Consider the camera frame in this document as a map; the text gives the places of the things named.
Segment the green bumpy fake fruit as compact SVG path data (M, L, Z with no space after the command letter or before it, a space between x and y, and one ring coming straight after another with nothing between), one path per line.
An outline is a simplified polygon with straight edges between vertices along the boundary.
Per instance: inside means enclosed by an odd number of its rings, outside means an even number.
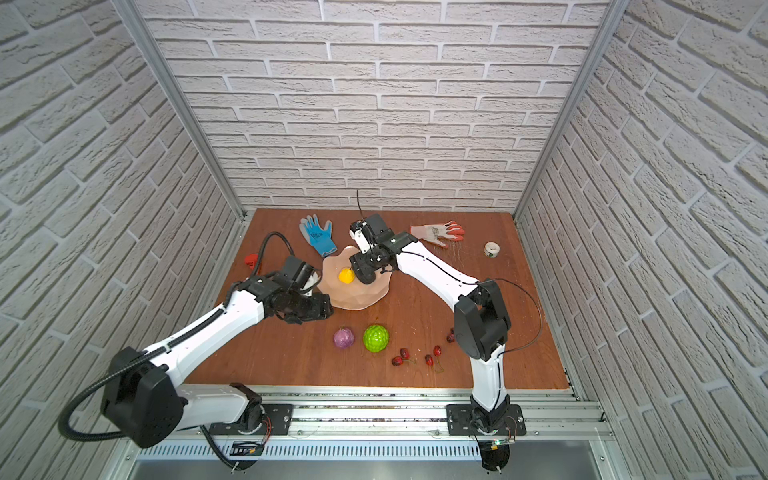
M373 324L366 328L363 333L363 345L371 353L378 353L385 350L389 344L389 331L380 324Z

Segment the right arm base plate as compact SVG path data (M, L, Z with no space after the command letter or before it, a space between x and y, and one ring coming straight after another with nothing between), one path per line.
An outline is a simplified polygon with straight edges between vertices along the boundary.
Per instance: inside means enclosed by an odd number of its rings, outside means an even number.
M446 420L450 436L525 436L526 422L517 404L502 404L486 412L472 404L449 404Z

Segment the purple fake fruit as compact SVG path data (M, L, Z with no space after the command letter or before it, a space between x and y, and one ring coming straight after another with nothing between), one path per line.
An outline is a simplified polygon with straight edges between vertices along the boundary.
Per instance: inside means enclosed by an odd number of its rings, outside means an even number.
M333 343L339 349L349 348L354 342L354 332L348 327L342 327L333 334Z

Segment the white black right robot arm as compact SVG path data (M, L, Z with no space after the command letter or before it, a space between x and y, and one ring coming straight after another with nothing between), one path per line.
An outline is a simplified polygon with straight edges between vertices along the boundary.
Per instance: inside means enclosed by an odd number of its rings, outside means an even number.
M360 281L370 284L377 273L400 271L452 308L456 341L471 359L470 433L493 435L505 429L509 437L524 435L523 418L512 411L504 384L503 356L538 341L544 326L542 310L537 310L539 326L533 339L508 348L511 317L499 279L478 280L456 270L414 235L394 233L378 214L353 222L349 234L359 249L350 265Z

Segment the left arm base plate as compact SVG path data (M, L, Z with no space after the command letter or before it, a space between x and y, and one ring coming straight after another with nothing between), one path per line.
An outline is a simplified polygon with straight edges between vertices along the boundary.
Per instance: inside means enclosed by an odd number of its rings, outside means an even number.
M208 427L212 435L256 435L265 437L288 434L294 406L292 404L260 404L248 409L234 423L213 423Z

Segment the pink wavy fruit bowl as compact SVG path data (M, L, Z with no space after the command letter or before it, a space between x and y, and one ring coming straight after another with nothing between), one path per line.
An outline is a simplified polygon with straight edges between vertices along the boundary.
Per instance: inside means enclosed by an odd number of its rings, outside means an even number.
M355 274L355 281L349 285L338 280L339 272L343 268L351 268L351 257L357 253L359 250L356 247L347 246L339 254L328 256L322 262L322 279L318 288L329 296L335 309L364 310L383 299L389 292L389 272L376 272L375 280L370 284L362 283L358 274Z

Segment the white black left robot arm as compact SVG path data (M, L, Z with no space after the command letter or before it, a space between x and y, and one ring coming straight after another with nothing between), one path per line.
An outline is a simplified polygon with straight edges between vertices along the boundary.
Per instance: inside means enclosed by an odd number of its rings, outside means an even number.
M318 289L321 279L321 270L289 255L281 269L233 283L219 305L190 325L143 350L126 347L116 354L105 376L63 407L59 433L77 442L129 438L148 448L175 431L216 423L241 433L258 430L268 422L261 396L249 387L194 388L185 381L230 340L267 318L296 325L329 318L333 308ZM100 412L115 431L73 428L72 414L97 391L103 393Z

